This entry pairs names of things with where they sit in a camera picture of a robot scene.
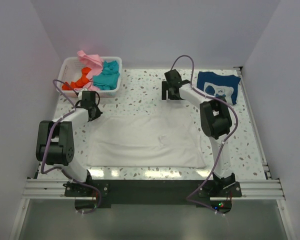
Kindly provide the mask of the white t-shirt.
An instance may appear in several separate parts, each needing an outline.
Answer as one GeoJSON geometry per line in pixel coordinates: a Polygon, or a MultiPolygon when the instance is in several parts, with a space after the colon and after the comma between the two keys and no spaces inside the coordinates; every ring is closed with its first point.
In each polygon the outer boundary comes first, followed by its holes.
{"type": "Polygon", "coordinates": [[[93,124],[90,167],[204,168],[201,136],[185,113],[108,116],[93,124]]]}

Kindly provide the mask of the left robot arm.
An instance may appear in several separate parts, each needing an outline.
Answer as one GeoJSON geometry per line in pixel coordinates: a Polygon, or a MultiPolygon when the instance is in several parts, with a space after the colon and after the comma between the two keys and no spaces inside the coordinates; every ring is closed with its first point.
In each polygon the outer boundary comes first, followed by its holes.
{"type": "Polygon", "coordinates": [[[41,162],[40,173],[46,175],[60,170],[70,181],[77,183],[76,191],[89,196],[94,190],[90,172],[75,158],[75,130],[99,118],[100,95],[82,90],[81,98],[71,110],[53,120],[39,123],[35,155],[41,162]]]}

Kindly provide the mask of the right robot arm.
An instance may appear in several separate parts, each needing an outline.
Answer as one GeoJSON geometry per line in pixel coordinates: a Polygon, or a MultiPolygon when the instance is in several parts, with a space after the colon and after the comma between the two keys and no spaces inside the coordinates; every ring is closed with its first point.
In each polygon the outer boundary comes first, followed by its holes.
{"type": "Polygon", "coordinates": [[[213,167],[207,178],[213,177],[212,191],[217,196],[225,196],[236,182],[227,144],[234,133],[230,114],[233,109],[224,97],[203,93],[189,80],[183,80],[175,69],[165,72],[164,77],[163,100],[186,100],[199,109],[201,129],[209,138],[213,155],[213,167]]]}

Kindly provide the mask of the orange t-shirt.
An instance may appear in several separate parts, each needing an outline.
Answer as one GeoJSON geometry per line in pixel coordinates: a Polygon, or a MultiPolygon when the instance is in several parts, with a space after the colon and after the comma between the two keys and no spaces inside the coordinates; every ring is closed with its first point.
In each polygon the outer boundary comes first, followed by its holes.
{"type": "Polygon", "coordinates": [[[65,82],[62,85],[63,91],[71,91],[76,89],[88,89],[89,91],[93,91],[93,83],[87,78],[88,73],[92,69],[89,67],[84,67],[81,69],[81,77],[77,81],[71,81],[70,83],[65,82]]]}

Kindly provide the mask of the teal t-shirt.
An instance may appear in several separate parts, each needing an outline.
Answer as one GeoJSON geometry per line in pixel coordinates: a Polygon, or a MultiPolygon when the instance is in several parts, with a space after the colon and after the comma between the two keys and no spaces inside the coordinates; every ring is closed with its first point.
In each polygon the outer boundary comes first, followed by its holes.
{"type": "Polygon", "coordinates": [[[93,86],[101,91],[114,90],[117,87],[119,79],[119,64],[117,61],[105,61],[102,72],[92,77],[93,86]]]}

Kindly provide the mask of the pink t-shirt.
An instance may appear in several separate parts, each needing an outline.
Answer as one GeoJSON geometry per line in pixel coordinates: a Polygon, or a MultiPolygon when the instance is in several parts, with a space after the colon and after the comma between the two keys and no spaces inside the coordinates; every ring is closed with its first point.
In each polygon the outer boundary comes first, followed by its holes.
{"type": "MultiPolygon", "coordinates": [[[[77,52],[78,60],[85,67],[91,68],[91,71],[88,73],[87,78],[92,81],[93,76],[99,75],[103,70],[104,60],[98,54],[86,54],[83,50],[77,52]]],[[[100,89],[96,86],[93,86],[93,91],[99,91],[100,89]]]]}

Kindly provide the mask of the folded blue printed t-shirt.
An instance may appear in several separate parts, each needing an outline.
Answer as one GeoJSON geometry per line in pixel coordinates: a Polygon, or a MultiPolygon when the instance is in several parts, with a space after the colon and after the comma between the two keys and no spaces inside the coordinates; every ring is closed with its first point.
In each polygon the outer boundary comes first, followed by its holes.
{"type": "Polygon", "coordinates": [[[224,97],[230,105],[236,105],[240,80],[235,75],[218,75],[210,71],[200,71],[196,87],[208,95],[224,97]]]}

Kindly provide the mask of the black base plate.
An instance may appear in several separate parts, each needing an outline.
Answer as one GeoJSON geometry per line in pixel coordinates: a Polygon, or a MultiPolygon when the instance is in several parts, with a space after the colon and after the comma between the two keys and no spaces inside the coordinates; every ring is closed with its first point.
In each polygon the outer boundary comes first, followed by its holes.
{"type": "Polygon", "coordinates": [[[192,201],[216,210],[230,210],[232,198],[242,197],[239,182],[222,189],[213,180],[91,180],[90,186],[63,184],[64,195],[75,199],[77,210],[112,205],[188,205],[192,201]]]}

